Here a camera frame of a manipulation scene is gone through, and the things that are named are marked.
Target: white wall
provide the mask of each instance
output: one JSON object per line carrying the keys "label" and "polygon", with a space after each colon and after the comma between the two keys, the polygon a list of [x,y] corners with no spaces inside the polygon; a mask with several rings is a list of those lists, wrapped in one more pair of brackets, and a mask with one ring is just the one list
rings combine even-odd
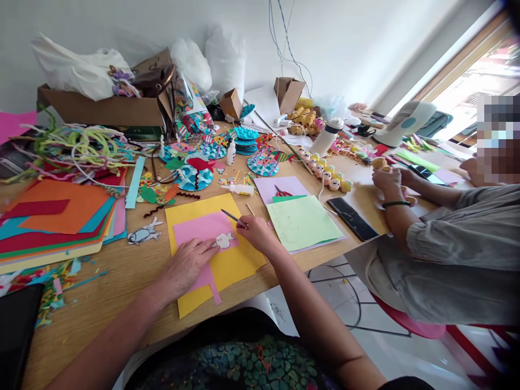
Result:
{"label": "white wall", "polygon": [[[336,94],[371,104],[461,1],[296,0],[289,29],[292,52],[312,72],[314,98]],[[292,4],[282,0],[286,22]],[[273,6],[282,41],[277,0]],[[78,54],[113,47],[126,55],[118,38],[122,31],[159,47],[190,37],[203,48],[206,28],[214,22],[234,25],[246,38],[245,89],[273,83],[280,60],[269,33],[267,0],[3,0],[0,109],[34,109],[36,88],[45,81],[30,45],[39,31]],[[141,59],[147,56],[143,52]],[[289,63],[284,74],[299,77]]]}
{"label": "white wall", "polygon": [[495,0],[464,0],[438,27],[428,44],[374,104],[375,111],[393,116],[412,99],[499,11]]}

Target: smartphone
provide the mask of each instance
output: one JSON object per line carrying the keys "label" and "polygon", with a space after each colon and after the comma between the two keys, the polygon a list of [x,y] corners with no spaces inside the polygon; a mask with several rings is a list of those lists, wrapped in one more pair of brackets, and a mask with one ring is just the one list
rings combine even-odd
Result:
{"label": "smartphone", "polygon": [[408,168],[410,168],[414,173],[421,176],[423,179],[428,180],[431,183],[439,184],[447,186],[445,182],[443,182],[441,179],[439,179],[432,171],[429,171],[427,168],[424,168],[422,165],[409,165]]}
{"label": "smartphone", "polygon": [[327,203],[362,242],[379,237],[379,234],[343,198],[329,199]]}
{"label": "smartphone", "polygon": [[33,339],[43,284],[0,298],[0,387],[20,390]]}

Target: bracelet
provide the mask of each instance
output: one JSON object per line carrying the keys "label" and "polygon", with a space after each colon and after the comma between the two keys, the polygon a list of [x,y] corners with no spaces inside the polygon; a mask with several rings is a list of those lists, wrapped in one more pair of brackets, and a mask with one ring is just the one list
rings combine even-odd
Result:
{"label": "bracelet", "polygon": [[388,206],[398,206],[398,205],[412,207],[412,204],[406,200],[396,200],[393,202],[386,202],[386,203],[383,203],[381,206],[383,207],[383,209],[386,209]]}

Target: glue bottle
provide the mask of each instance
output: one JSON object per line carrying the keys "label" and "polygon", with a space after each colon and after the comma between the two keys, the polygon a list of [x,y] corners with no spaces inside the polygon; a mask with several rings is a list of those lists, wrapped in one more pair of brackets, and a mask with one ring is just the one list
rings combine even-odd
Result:
{"label": "glue bottle", "polygon": [[253,195],[255,188],[253,186],[249,186],[246,184],[230,184],[229,186],[221,186],[220,188],[228,189],[231,192],[240,194],[240,195]]}
{"label": "glue bottle", "polygon": [[332,118],[327,122],[325,128],[316,137],[309,152],[317,153],[321,157],[327,155],[328,150],[337,138],[337,134],[343,130],[344,122],[341,118]]}
{"label": "glue bottle", "polygon": [[235,163],[235,154],[237,153],[237,147],[235,145],[235,139],[231,139],[229,148],[227,148],[226,164],[233,165]]}

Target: cardboard box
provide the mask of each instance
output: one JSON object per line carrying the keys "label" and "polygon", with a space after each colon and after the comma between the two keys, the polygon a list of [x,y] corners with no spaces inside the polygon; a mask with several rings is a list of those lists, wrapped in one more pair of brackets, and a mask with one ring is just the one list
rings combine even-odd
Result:
{"label": "cardboard box", "polygon": [[[141,62],[132,70],[147,72],[171,62],[169,50]],[[77,92],[50,89],[44,84],[38,88],[38,100],[51,105],[66,123],[80,123],[102,126],[164,126],[165,112],[170,120],[173,113],[168,98],[168,90],[154,97],[112,96],[94,101]]]}
{"label": "cardboard box", "polygon": [[292,77],[277,77],[274,88],[278,97],[280,113],[290,114],[294,111],[303,88],[305,88],[305,82]]}
{"label": "cardboard box", "polygon": [[242,115],[242,103],[240,103],[240,99],[238,98],[238,91],[236,88],[232,89],[229,92],[226,92],[222,99],[218,102],[218,105],[222,109],[222,112],[225,116],[231,116],[235,120],[239,120]]}

